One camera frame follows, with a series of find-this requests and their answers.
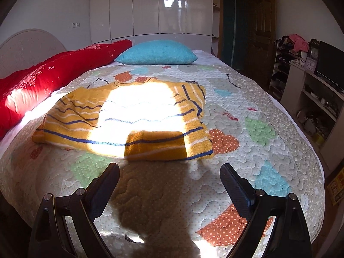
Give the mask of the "yellow striped knit sweater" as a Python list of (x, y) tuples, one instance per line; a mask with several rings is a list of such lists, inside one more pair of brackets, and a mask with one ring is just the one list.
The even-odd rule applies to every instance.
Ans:
[(55, 103), (32, 140), (130, 161), (210, 158), (205, 95), (195, 81), (154, 77), (80, 87)]

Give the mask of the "patchwork heart quilt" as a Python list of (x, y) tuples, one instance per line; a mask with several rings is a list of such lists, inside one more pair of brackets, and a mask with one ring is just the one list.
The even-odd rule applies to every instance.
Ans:
[(115, 257), (225, 257), (244, 231), (220, 180), (229, 163), (256, 189), (301, 204), (311, 240), (324, 173), (287, 112), (222, 65), (109, 65), (29, 112), (1, 143), (1, 192), (28, 225), (43, 196), (120, 177), (94, 221)]

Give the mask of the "white shelving unit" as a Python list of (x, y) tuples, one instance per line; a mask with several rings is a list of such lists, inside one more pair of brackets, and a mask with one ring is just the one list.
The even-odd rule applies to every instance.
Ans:
[(332, 172), (343, 161), (343, 90), (323, 77), (305, 70), (308, 52), (294, 52), (288, 35), (276, 41), (276, 56), (269, 93), (277, 99), (310, 140), (316, 153)]

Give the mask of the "red duvet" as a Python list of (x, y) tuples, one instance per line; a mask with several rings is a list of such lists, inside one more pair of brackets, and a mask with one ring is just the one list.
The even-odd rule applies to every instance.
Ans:
[(58, 53), (39, 64), (1, 79), (1, 138), (28, 111), (82, 73), (112, 63), (132, 41), (93, 44), (76, 51)]

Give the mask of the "square white clock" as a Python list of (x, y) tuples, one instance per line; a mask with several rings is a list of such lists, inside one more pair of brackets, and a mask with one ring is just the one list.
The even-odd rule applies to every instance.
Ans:
[(306, 71), (314, 73), (317, 67), (317, 60), (312, 59), (312, 57), (307, 57), (304, 68)]

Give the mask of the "black television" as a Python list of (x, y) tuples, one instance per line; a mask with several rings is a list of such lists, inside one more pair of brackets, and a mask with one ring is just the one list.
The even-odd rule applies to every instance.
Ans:
[(323, 77), (343, 90), (343, 51), (321, 41), (315, 75)]

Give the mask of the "round black clock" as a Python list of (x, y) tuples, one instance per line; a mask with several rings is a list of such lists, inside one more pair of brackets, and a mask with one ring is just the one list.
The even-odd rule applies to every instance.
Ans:
[(310, 58), (317, 60), (319, 56), (319, 49), (312, 47), (310, 48)]

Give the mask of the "white bed headboard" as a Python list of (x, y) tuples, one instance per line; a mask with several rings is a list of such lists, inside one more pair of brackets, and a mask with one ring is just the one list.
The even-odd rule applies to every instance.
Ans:
[(1, 78), (30, 68), (51, 56), (65, 52), (64, 45), (51, 33), (40, 29), (17, 32), (1, 44)]

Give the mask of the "pink cloth on shelf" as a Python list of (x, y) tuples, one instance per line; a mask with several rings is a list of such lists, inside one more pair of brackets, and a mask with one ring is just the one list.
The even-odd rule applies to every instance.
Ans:
[(293, 42), (293, 51), (294, 52), (308, 52), (309, 51), (309, 43), (300, 35), (298, 34), (291, 34), (289, 35), (289, 39)]

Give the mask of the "teal pillow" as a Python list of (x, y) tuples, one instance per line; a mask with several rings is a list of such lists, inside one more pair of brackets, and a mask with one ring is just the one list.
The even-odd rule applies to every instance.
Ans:
[(153, 40), (134, 45), (115, 61), (125, 65), (188, 65), (198, 57), (186, 45), (173, 40)]

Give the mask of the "brown wooden door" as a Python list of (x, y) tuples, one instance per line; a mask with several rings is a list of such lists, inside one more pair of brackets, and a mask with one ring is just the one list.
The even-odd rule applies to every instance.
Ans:
[(276, 0), (220, 0), (218, 57), (268, 90), (276, 40)]

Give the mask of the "white glossy wardrobe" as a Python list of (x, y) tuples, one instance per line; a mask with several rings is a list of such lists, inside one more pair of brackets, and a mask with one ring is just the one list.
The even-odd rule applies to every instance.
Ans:
[(211, 52), (213, 0), (90, 0), (92, 43), (174, 40)]

